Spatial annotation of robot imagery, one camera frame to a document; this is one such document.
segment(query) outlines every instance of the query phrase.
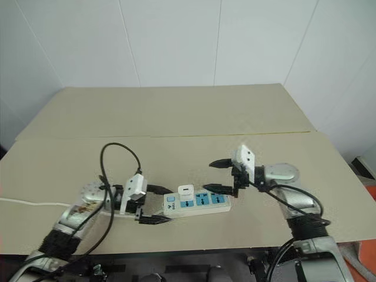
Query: white cable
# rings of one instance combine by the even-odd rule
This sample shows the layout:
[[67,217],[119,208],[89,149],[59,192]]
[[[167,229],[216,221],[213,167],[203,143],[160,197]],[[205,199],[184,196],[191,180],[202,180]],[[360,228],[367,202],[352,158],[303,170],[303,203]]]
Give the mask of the white cable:
[[62,206],[62,207],[71,206],[70,204],[66,204],[66,203],[33,203],[33,202],[24,201],[24,200],[7,199],[7,198],[0,198],[0,201],[18,203],[18,204],[27,204],[29,206]]

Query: white plug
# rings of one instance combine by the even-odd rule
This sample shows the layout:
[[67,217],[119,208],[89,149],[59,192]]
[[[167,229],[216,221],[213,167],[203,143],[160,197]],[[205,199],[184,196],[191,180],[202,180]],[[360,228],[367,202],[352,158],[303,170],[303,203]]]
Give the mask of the white plug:
[[189,202],[194,199],[194,188],[192,184],[181,185],[177,188],[179,200],[181,202]]

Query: beige tabletop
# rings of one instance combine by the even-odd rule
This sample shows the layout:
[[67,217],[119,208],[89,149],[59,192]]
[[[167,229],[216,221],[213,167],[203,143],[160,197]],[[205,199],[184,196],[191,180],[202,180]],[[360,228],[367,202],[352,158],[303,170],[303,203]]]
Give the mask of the beige tabletop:
[[[1,197],[31,202],[76,200],[80,188],[99,174],[99,152],[107,142],[131,147],[140,157],[149,183],[177,190],[181,184],[232,184],[230,170],[208,167],[240,144],[256,154],[256,163],[288,162],[301,173],[303,188],[316,195],[332,221],[337,241],[376,238],[376,204],[328,139],[318,132],[202,137],[111,137],[19,140],[0,162]],[[112,183],[124,183],[135,161],[121,148],[109,148],[105,166]],[[147,205],[160,207],[158,197]],[[28,254],[37,249],[64,207],[35,207],[0,202],[1,253]],[[79,253],[102,234],[109,218],[100,216]],[[290,231],[278,204],[249,188],[233,199],[227,213],[192,216],[158,226],[115,219],[95,253],[138,253],[281,245]]]
[[17,137],[211,136],[315,129],[280,84],[66,88]]

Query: table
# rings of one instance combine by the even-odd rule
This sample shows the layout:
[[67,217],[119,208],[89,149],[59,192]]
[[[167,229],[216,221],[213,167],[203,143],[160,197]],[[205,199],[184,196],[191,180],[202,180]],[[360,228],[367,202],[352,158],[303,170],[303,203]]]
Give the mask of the table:
[[[257,99],[253,97],[252,102],[257,103]],[[288,104],[293,109],[296,107],[292,101]],[[304,120],[302,115],[297,110],[292,120]],[[36,126],[38,120],[41,120],[39,116],[30,126]],[[87,137],[83,134],[79,136],[80,131],[72,129],[70,137],[64,139],[52,133],[47,136],[47,125],[43,128],[39,123],[41,135],[26,135],[31,132],[26,128],[28,131],[21,133],[0,162],[2,197],[30,202],[74,202],[80,188],[96,180],[100,173],[99,151],[107,142],[120,142],[131,147],[139,155],[149,183],[174,191],[178,185],[188,183],[193,183],[197,189],[213,182],[231,185],[230,170],[214,169],[208,164],[229,157],[233,149],[245,144],[255,152],[258,165],[288,162],[299,168],[303,187],[322,201],[325,218],[332,221],[328,231],[337,241],[375,238],[376,226],[370,224],[376,219],[373,199],[326,136],[310,131],[312,127],[308,122],[306,125],[305,128],[290,125],[293,133],[222,133],[204,136],[197,131],[194,132],[195,136],[182,134],[172,137]],[[105,166],[113,183],[124,183],[136,168],[131,155],[116,147],[106,151]],[[147,198],[151,210],[158,209],[161,203],[162,199],[157,196]],[[28,254],[37,249],[64,210],[60,206],[35,207],[0,202],[0,252]],[[108,220],[103,215],[98,218],[78,253],[83,253],[100,237]],[[278,246],[290,236],[278,204],[256,189],[248,188],[240,191],[238,199],[233,199],[233,207],[227,213],[181,218],[158,226],[144,226],[130,219],[115,219],[113,229],[94,253]]]

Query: power strip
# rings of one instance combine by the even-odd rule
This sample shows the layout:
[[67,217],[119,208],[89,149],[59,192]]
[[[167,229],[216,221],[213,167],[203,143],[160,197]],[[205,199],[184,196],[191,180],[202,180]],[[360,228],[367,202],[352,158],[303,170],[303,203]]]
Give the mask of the power strip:
[[163,213],[171,218],[228,212],[231,201],[227,195],[214,194],[205,189],[193,191],[193,200],[180,201],[181,194],[165,194]]

